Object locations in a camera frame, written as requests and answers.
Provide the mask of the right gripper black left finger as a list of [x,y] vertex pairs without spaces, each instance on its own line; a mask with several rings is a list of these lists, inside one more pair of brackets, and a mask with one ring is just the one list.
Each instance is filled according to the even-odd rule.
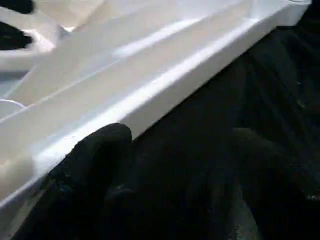
[[95,240],[99,214],[132,132],[113,123],[90,134],[49,174],[24,224],[26,240]]

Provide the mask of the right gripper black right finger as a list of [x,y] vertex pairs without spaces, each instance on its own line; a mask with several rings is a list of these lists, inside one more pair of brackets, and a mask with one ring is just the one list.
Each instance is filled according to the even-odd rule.
[[234,128],[230,146],[257,236],[318,240],[320,182],[302,161],[250,128]]

